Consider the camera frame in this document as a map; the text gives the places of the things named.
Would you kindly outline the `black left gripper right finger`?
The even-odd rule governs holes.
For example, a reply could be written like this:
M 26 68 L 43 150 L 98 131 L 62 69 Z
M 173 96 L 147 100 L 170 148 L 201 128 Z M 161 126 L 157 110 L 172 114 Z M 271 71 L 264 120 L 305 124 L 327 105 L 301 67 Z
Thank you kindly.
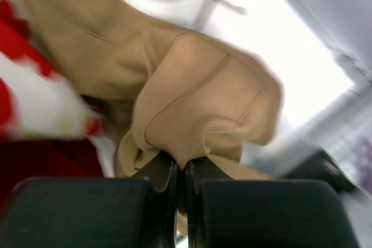
M 187 163 L 185 187 L 190 247 L 359 247 L 325 182 L 234 180 L 202 158 Z

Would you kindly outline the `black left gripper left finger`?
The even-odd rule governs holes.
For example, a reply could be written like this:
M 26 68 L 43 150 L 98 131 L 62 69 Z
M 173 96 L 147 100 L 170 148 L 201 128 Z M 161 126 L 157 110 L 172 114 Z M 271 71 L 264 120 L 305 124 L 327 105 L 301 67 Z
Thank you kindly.
M 33 178 L 1 214 L 2 247 L 174 247 L 176 162 L 160 153 L 130 178 Z

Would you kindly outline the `tan skirt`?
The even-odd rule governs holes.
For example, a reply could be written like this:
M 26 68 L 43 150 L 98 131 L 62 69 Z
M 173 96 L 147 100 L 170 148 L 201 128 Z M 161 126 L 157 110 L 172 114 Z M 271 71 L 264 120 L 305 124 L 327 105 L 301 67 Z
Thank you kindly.
M 233 179 L 268 179 L 240 164 L 242 143 L 267 144 L 280 110 L 258 57 L 123 0 L 25 2 L 53 65 L 103 114 L 118 177 L 165 151 L 180 168 L 207 157 Z

